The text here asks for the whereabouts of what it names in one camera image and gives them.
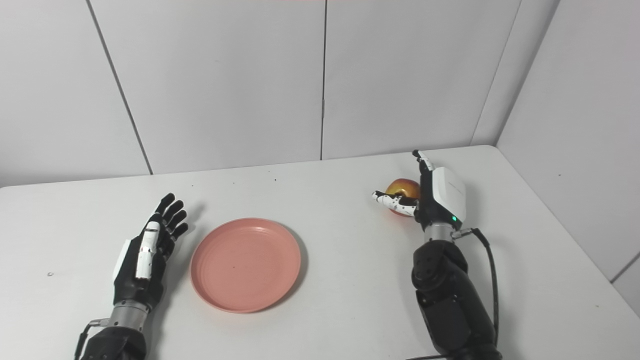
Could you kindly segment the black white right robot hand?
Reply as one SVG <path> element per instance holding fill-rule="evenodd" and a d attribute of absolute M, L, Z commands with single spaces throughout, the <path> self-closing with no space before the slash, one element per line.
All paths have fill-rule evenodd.
<path fill-rule="evenodd" d="M 436 224 L 461 230 L 467 218 L 466 185 L 449 168 L 434 166 L 422 151 L 413 150 L 412 155 L 420 173 L 419 194 L 376 190 L 371 197 L 391 211 L 414 218 L 423 230 Z"/>

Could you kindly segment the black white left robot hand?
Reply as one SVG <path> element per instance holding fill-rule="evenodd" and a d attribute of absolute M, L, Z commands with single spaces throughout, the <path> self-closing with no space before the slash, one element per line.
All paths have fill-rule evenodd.
<path fill-rule="evenodd" d="M 123 248 L 113 280 L 114 305 L 135 301 L 153 310 L 162 300 L 163 278 L 176 243 L 189 229 L 185 203 L 168 193 L 141 232 Z"/>

